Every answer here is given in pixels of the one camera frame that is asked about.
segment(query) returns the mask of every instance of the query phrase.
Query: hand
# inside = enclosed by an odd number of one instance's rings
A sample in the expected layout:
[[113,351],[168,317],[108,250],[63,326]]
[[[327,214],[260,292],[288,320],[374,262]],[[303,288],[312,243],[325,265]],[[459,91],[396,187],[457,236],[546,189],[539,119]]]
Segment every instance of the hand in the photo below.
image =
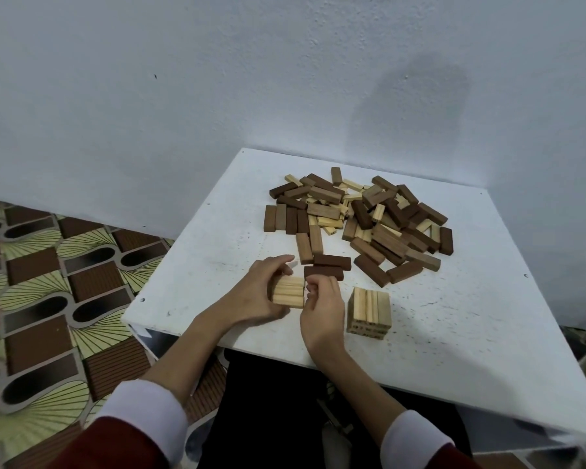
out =
[[345,304],[334,276],[311,275],[306,282],[309,294],[299,318],[302,338],[315,365],[325,370],[328,362],[346,353]]
[[269,301],[267,286],[274,275],[293,274],[287,262],[294,258],[293,255],[280,255],[256,260],[240,282],[213,306],[225,315],[230,327],[242,322],[262,323],[283,318],[289,308]]

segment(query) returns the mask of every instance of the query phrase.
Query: floor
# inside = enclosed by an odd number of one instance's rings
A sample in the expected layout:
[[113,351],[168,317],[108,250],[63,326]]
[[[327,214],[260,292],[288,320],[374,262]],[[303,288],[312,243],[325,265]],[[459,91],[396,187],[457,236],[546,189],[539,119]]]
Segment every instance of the floor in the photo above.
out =
[[[154,362],[120,319],[172,244],[0,203],[0,467],[45,467]],[[191,422],[219,406],[225,382],[212,360]]]

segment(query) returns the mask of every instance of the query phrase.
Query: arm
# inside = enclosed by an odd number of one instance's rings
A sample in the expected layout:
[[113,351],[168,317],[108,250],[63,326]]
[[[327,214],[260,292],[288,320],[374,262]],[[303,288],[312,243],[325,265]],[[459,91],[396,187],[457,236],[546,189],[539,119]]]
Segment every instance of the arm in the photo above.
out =
[[159,469],[177,464],[188,428],[183,406],[209,355],[236,324],[279,319],[288,312],[269,301],[267,285],[276,273],[292,274],[286,263],[293,258],[254,262],[141,379],[117,386],[94,423],[50,467]]
[[300,315],[304,344],[317,368],[341,391],[381,448],[383,467],[479,467],[433,424],[386,393],[347,354],[345,305],[336,279],[313,275],[307,282],[309,295]]

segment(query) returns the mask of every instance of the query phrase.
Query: white wall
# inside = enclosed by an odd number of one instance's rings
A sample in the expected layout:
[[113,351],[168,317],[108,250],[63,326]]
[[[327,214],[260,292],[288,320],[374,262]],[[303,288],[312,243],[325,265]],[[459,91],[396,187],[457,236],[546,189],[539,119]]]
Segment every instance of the white wall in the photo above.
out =
[[0,0],[0,199],[176,236],[242,146],[490,188],[586,320],[586,0]]

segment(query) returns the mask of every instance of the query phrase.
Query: white cuff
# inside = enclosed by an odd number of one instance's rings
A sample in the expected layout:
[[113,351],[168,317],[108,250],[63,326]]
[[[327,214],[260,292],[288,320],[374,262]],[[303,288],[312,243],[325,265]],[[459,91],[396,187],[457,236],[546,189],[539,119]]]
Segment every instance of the white cuff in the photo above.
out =
[[446,444],[453,444],[414,410],[403,412],[391,424],[380,447],[383,469],[424,469]]
[[154,382],[120,383],[95,417],[113,417],[134,426],[159,447],[171,466],[182,459],[187,416],[175,396]]

